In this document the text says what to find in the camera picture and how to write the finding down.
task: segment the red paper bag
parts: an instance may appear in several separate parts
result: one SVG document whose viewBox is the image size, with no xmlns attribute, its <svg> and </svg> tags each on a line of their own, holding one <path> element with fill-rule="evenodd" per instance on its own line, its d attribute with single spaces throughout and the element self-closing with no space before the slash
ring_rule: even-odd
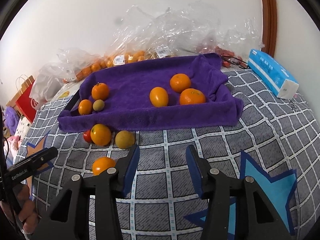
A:
<svg viewBox="0 0 320 240">
<path fill-rule="evenodd" d="M 33 83 L 27 87 L 16 101 L 16 105 L 19 107 L 20 111 L 31 123 L 36 117 L 36 106 L 38 105 L 38 102 L 29 97 Z"/>
</svg>

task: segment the brown wooden trim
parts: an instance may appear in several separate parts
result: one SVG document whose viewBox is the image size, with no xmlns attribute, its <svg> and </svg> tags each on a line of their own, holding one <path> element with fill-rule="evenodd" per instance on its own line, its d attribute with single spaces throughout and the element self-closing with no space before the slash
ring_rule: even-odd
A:
<svg viewBox="0 0 320 240">
<path fill-rule="evenodd" d="M 263 31 L 262 48 L 270 56 L 274 57 L 277 39 L 277 4 L 276 0 L 262 0 Z"/>
</svg>

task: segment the blue gripper pad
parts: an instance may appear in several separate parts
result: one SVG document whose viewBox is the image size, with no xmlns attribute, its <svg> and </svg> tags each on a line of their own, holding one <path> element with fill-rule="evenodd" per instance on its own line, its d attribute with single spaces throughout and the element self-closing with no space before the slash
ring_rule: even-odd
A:
<svg viewBox="0 0 320 240">
<path fill-rule="evenodd" d="M 126 174 L 124 175 L 124 186 L 122 190 L 122 194 L 125 197 L 131 190 L 134 175 L 136 174 L 136 170 L 138 167 L 138 162 L 140 159 L 140 148 L 139 146 L 136 146 L 131 161 L 128 165 Z"/>
<path fill-rule="evenodd" d="M 186 160 L 187 165 L 190 172 L 190 177 L 192 180 L 193 188 L 195 189 L 195 192 L 198 194 L 199 198 L 203 197 L 203 190 L 202 190 L 202 177 L 200 170 L 198 168 L 198 165 L 196 163 L 196 160 L 192 154 L 190 146 L 186 149 Z"/>
</svg>

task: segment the star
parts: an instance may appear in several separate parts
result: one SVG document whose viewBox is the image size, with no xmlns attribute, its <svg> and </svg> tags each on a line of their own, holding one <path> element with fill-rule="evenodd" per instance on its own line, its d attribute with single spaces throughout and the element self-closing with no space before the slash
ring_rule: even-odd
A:
<svg viewBox="0 0 320 240">
<path fill-rule="evenodd" d="M 241 151 L 240 179 L 244 179 L 245 176 L 251 176 L 258 182 L 262 190 L 276 208 L 287 230 L 291 235 L 294 235 L 293 223 L 289 210 L 289 201 L 297 187 L 296 170 L 288 170 L 271 177 L 250 155 Z M 186 215 L 184 218 L 203 228 L 207 213 L 208 209 Z M 228 240 L 234 239 L 235 226 L 236 203 L 235 198 L 230 198 Z"/>
<path fill-rule="evenodd" d="M 27 158 L 27 157 L 29 157 L 29 156 L 31 156 L 33 154 L 37 154 L 37 152 L 41 151 L 45 146 L 45 141 L 47 139 L 47 136 L 48 136 L 48 133 L 45 136 L 43 136 L 41 138 L 41 140 L 36 145 L 33 145 L 33 144 L 27 142 L 27 154 L 26 154 L 25 158 Z M 37 170 L 36 175 L 40 174 L 40 173 L 42 173 L 42 172 L 44 172 L 44 171 L 46 171 L 48 169 L 51 169 L 52 167 L 53 167 L 53 164 L 51 162 L 47 162 L 47 163 L 43 164 Z M 30 198 L 32 199 L 32 176 L 27 178 L 26 181 L 27 181 L 27 185 L 28 185 L 28 187 L 30 189 Z"/>
</svg>

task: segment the barcode label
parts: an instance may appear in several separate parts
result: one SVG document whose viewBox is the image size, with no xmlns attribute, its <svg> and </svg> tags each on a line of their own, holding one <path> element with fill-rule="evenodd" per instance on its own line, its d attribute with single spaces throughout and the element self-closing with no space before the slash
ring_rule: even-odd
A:
<svg viewBox="0 0 320 240">
<path fill-rule="evenodd" d="M 124 55 L 116 56 L 113 60 L 113 65 L 119 66 L 124 64 Z"/>
<path fill-rule="evenodd" d="M 163 58 L 163 57 L 167 57 L 167 56 L 171 56 L 171 52 L 168 49 L 157 49 L 156 53 L 158 55 L 159 58 Z"/>
</svg>

